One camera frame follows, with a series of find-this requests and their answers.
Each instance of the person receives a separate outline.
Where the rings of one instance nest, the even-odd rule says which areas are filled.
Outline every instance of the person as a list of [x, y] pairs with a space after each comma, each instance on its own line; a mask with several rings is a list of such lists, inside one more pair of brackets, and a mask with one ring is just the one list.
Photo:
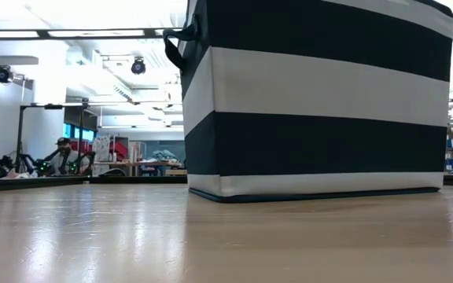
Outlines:
[[[50, 173], [53, 176], [68, 175], [69, 170], [71, 169], [70, 165], [78, 161], [78, 152], [71, 149], [71, 140], [69, 138], [59, 138], [56, 145], [61, 151], [50, 161], [50, 165], [52, 167], [52, 171]], [[61, 166], [64, 163], [65, 157], [67, 160], [64, 165], [64, 170], [61, 172]], [[89, 160], [87, 158], [82, 159], [81, 169], [79, 171], [80, 174], [88, 168], [88, 163]]]

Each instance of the black and white stripe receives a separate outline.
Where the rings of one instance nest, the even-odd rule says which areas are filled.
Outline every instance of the black and white stripe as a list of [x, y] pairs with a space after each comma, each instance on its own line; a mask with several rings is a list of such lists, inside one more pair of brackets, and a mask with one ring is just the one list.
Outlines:
[[[190, 4], [203, 37], [180, 46], [191, 188], [229, 197], [442, 186], [449, 9]], [[280, 146], [287, 156], [272, 154]]]

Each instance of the desk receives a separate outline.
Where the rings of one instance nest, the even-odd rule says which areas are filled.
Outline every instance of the desk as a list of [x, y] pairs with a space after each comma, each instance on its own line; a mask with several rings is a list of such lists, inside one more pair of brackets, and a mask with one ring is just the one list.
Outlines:
[[147, 167], [159, 167], [161, 166], [162, 169], [162, 175], [166, 175], [166, 166], [170, 166], [168, 161], [140, 161], [140, 162], [134, 162], [134, 163], [128, 163], [128, 162], [95, 162], [94, 165], [109, 165], [109, 166], [114, 166], [114, 167], [129, 167], [129, 176], [132, 176], [132, 168], [135, 167], [135, 176], [139, 175], [139, 166], [147, 166]]

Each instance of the bin handle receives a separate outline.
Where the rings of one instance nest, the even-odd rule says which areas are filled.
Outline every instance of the bin handle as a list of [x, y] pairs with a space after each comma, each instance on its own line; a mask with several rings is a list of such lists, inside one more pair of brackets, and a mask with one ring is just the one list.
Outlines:
[[169, 58], [172, 64], [178, 67], [181, 71], [185, 69], [186, 65], [185, 59], [183, 59], [183, 57], [179, 53], [178, 47], [172, 44], [169, 37], [172, 36], [179, 40], [184, 40], [188, 42], [198, 40], [200, 38], [199, 31], [200, 29], [198, 25], [197, 15], [193, 15], [192, 24], [187, 28], [184, 28], [181, 31], [166, 29], [162, 33], [162, 35], [164, 36], [165, 55], [167, 55], [167, 58]]

